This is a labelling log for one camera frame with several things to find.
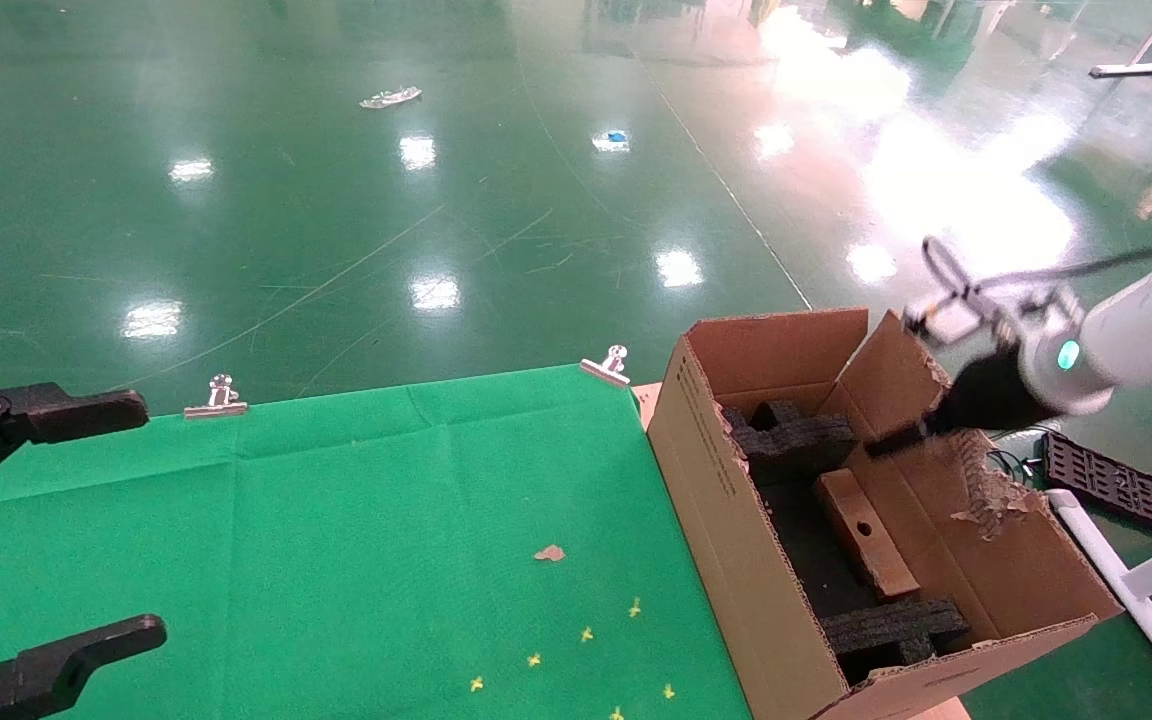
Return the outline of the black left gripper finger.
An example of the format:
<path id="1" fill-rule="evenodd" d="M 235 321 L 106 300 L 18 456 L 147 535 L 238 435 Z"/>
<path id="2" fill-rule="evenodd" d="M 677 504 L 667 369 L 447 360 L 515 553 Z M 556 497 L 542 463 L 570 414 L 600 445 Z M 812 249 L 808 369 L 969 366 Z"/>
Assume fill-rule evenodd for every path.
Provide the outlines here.
<path id="1" fill-rule="evenodd" d="M 59 445 L 146 424 L 145 397 L 132 389 L 71 396 L 55 382 L 0 388 L 0 464 L 24 445 Z"/>
<path id="2" fill-rule="evenodd" d="M 20 651 L 0 662 L 0 719 L 61 714 L 76 705 L 100 667 L 150 652 L 165 642 L 165 621 L 145 614 Z"/>

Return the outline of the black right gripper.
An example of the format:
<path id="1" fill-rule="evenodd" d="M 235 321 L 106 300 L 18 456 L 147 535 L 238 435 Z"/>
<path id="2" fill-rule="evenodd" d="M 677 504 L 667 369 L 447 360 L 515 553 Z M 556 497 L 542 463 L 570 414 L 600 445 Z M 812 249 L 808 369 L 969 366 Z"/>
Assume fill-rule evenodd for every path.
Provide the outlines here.
<path id="1" fill-rule="evenodd" d="M 1058 410 L 1030 392 L 1021 376 L 1020 361 L 1018 344 L 969 361 L 941 401 L 922 420 L 911 420 L 870 439 L 864 444 L 865 454 L 872 458 L 888 457 L 910 450 L 931 437 L 957 430 L 1005 432 L 1055 419 Z"/>

